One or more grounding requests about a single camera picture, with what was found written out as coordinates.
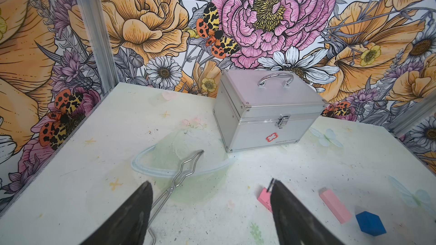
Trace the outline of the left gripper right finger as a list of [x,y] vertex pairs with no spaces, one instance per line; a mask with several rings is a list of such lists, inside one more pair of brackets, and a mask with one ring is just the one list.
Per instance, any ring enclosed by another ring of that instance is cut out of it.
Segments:
[[341,245],[279,180],[270,182],[270,202],[280,245]]

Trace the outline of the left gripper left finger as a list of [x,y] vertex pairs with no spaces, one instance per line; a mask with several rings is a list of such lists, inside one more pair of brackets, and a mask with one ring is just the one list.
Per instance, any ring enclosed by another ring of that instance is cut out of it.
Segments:
[[153,189],[144,182],[82,245],[142,245],[153,204]]

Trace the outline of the hot pink rectangular block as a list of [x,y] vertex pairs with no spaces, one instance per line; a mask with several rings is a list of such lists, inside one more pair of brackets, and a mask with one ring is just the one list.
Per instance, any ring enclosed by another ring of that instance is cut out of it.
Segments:
[[271,201],[270,201],[270,197],[271,197],[271,192],[268,191],[267,188],[263,188],[262,191],[260,192],[257,200],[269,211],[269,212],[273,212],[272,206],[271,206]]

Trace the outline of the light pink rectangular block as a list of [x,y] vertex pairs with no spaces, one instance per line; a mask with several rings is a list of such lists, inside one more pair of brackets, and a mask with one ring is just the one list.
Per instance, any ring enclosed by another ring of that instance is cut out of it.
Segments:
[[320,189],[319,196],[340,224],[351,220],[352,214],[331,189]]

